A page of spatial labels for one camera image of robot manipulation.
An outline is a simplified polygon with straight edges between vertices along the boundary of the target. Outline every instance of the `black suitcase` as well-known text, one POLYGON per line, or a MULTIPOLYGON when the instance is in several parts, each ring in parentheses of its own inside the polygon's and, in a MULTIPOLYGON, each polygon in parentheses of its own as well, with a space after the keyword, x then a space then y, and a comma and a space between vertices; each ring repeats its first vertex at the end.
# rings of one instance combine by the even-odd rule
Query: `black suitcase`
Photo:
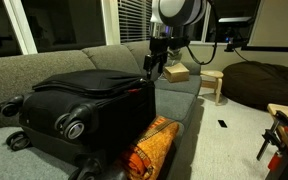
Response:
POLYGON ((6 143, 15 151, 33 145, 79 167, 71 179, 100 174, 154 120, 154 89, 143 76, 112 70, 51 76, 0 104, 5 116, 19 112, 24 130, 6 143))

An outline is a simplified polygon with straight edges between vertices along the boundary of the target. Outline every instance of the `gray carpet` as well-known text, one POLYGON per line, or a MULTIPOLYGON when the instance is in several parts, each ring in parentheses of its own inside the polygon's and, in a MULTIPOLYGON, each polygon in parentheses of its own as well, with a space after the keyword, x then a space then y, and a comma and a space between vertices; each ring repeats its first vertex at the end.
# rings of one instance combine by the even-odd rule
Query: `gray carpet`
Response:
POLYGON ((201 88, 199 101, 203 116, 197 134, 190 179, 265 179, 267 165, 276 148, 269 145, 261 161, 256 155, 263 143, 261 134, 272 125, 267 112, 252 109, 221 96, 215 106, 213 90, 201 88), (222 119, 228 128, 222 128, 222 119))

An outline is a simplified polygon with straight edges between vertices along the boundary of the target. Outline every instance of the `wooden stool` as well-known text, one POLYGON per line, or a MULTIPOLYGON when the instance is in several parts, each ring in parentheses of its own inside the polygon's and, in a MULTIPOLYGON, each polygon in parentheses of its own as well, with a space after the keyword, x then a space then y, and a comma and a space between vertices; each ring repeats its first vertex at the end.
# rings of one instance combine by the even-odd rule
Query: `wooden stool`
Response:
POLYGON ((201 71, 201 75, 215 78, 216 80, 214 86, 214 93, 216 94, 215 105, 219 105, 218 102, 220 100, 221 95, 222 77, 224 76, 224 74, 220 71, 208 70, 208 71, 201 71))

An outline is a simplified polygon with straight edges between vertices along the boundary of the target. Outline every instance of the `black cable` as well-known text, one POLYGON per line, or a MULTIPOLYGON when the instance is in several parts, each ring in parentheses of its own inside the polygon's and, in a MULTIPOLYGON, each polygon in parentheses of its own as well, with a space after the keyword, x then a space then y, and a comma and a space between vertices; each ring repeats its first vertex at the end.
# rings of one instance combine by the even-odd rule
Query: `black cable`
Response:
POLYGON ((247 59, 245 59, 242 55, 240 55, 240 53, 238 53, 236 50, 235 50, 235 48, 233 49, 234 50, 234 52, 236 52, 236 54, 239 56, 239 57, 241 57, 244 61, 250 61, 250 60, 247 60, 247 59))
POLYGON ((207 65, 207 64, 209 64, 209 63, 211 63, 211 62, 213 61, 213 59, 214 59, 214 57, 215 57, 215 54, 216 54, 216 49, 217 49, 217 39, 218 39, 217 36, 218 36, 218 34, 219 34, 219 33, 218 33, 218 32, 219 32, 218 15, 217 15, 217 12, 216 12, 216 8, 215 8, 215 6, 214 6, 214 2, 213 2, 213 0, 207 0, 207 1, 210 3, 211 9, 213 10, 214 19, 215 19, 215 29, 216 29, 216 31, 215 31, 215 42, 214 42, 214 46, 213 46, 212 57, 211 57, 211 59, 210 59, 208 62, 206 62, 206 63, 200 62, 199 60, 196 59, 196 57, 194 56, 193 52, 192 52, 191 49, 188 47, 188 45, 186 46, 186 48, 188 49, 188 51, 189 51, 191 57, 193 58, 193 60, 194 60, 197 64, 200 64, 200 65, 207 65))

